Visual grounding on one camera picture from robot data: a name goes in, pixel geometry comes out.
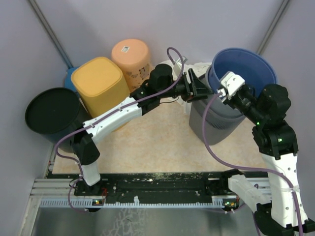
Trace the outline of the yellow slotted plastic basket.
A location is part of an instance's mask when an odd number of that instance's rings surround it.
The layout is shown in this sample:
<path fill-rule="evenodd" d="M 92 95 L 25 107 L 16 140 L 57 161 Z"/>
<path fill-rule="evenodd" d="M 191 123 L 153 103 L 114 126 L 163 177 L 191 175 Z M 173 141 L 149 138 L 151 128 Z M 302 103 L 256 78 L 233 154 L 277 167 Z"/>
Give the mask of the yellow slotted plastic basket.
<path fill-rule="evenodd" d="M 121 69 L 106 57 L 94 58 L 78 67 L 71 81 L 92 118 L 119 105 L 130 94 Z"/>

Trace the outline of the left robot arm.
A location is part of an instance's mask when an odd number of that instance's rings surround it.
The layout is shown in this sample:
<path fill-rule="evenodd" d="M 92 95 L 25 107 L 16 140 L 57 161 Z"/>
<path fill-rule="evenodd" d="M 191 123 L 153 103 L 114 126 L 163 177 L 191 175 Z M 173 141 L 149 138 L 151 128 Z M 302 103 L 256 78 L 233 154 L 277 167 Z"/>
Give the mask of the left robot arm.
<path fill-rule="evenodd" d="M 97 167 L 100 152 L 97 143 L 112 131 L 129 121 L 144 116 L 157 108 L 163 98 L 179 97 L 187 103 L 206 99 L 213 92 L 204 85 L 192 69 L 181 72 L 173 79 L 173 69 L 159 64 L 151 71 L 149 79 L 133 91 L 116 107 L 83 123 L 74 135 L 72 149 L 80 163 L 85 190 L 92 195 L 102 191 L 102 182 Z"/>

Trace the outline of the orange cartoon plastic bucket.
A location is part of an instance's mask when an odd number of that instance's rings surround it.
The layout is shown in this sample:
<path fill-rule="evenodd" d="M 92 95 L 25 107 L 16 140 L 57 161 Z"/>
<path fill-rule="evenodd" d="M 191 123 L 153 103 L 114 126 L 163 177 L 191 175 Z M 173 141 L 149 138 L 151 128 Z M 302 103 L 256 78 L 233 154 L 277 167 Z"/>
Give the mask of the orange cartoon plastic bucket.
<path fill-rule="evenodd" d="M 139 39 L 117 43 L 112 49 L 111 60 L 121 69 L 131 92 L 149 78 L 153 68 L 149 47 Z"/>

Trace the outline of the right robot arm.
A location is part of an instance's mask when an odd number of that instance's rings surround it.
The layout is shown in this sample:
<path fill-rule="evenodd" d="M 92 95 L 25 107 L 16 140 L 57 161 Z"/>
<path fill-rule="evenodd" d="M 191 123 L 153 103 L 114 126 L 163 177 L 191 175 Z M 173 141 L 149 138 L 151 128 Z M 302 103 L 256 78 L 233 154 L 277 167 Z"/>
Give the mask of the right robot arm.
<path fill-rule="evenodd" d="M 239 110 L 253 124 L 253 139 L 265 162 L 271 198 L 251 186 L 244 176 L 227 177 L 220 182 L 224 194 L 240 195 L 251 208 L 260 231 L 267 236 L 292 236 L 314 232 L 315 222 L 304 211 L 297 178 L 297 137 L 287 122 L 291 106 L 287 89 L 267 84 L 258 97 L 242 85 L 227 92 L 223 103 Z"/>

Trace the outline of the blue plastic bucket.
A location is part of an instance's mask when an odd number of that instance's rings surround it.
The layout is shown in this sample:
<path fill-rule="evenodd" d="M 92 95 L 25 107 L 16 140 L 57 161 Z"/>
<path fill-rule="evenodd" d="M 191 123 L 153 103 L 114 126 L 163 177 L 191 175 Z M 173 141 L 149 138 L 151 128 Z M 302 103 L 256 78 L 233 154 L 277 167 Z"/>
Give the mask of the blue plastic bucket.
<path fill-rule="evenodd" d="M 205 80 L 214 92 L 220 87 L 220 79 L 228 71 L 241 76 L 247 85 L 254 88 L 256 98 L 267 84 L 278 83 L 274 69 L 264 58 L 242 48 L 223 49 L 213 58 Z"/>

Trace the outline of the dark blue cylindrical bin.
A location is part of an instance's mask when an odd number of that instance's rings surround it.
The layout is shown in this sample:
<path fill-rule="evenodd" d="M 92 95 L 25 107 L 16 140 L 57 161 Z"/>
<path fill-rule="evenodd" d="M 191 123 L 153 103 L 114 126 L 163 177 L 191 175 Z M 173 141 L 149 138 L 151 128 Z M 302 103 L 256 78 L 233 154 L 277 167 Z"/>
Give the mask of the dark blue cylindrical bin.
<path fill-rule="evenodd" d="M 51 88 L 40 93 L 25 112 L 28 128 L 53 144 L 82 128 L 82 123 L 91 118 L 79 96 L 67 88 Z"/>

